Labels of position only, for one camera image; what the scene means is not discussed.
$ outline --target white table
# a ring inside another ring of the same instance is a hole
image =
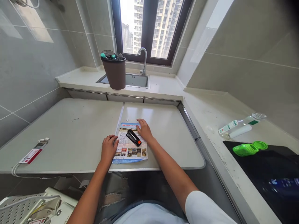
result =
[[[115,134],[123,103],[67,98],[27,127],[0,150],[0,173],[10,173],[37,143],[49,143],[31,164],[21,164],[19,174],[94,172],[101,158],[103,139]],[[189,130],[175,106],[125,103],[121,122],[145,119],[165,150],[184,169],[205,166]],[[148,160],[112,164],[109,171],[160,170],[151,149]]]

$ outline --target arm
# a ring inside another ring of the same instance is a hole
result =
[[[119,140],[117,140],[113,146],[113,142],[116,138],[117,136],[114,135],[109,135],[104,138],[101,161],[67,224],[93,224],[103,180],[109,170],[119,142]]]
[[[137,131],[141,137],[147,141],[163,171],[163,174],[175,194],[182,210],[185,212],[185,203],[187,196],[192,191],[198,191],[192,180],[185,171],[174,161],[174,159],[160,146],[153,137],[150,127],[143,119],[137,119],[141,125],[141,129],[137,126]]]

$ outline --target faucet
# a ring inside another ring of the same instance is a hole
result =
[[[142,73],[142,75],[145,75],[145,67],[146,67],[146,57],[147,57],[147,51],[145,48],[140,48],[137,55],[141,55],[141,51],[144,50],[145,53],[145,59],[144,59],[144,67],[143,70],[140,70],[140,73]]]

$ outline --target high-rise building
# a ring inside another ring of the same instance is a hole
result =
[[[130,34],[129,34],[128,46],[133,49],[133,32],[130,32]]]
[[[133,53],[133,33],[130,32],[130,26],[128,24],[121,24],[122,29],[122,46],[126,53]]]
[[[151,56],[167,58],[183,0],[159,0]],[[141,47],[143,0],[134,0],[133,54]]]
[[[141,48],[142,18],[143,0],[134,0],[133,54],[137,54],[139,48]]]

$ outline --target kitchen sink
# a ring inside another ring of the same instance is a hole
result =
[[[148,76],[142,76],[132,73],[126,73],[126,86],[138,86],[138,87],[149,87]],[[100,78],[97,83],[109,84],[107,75],[105,74],[102,78]]]

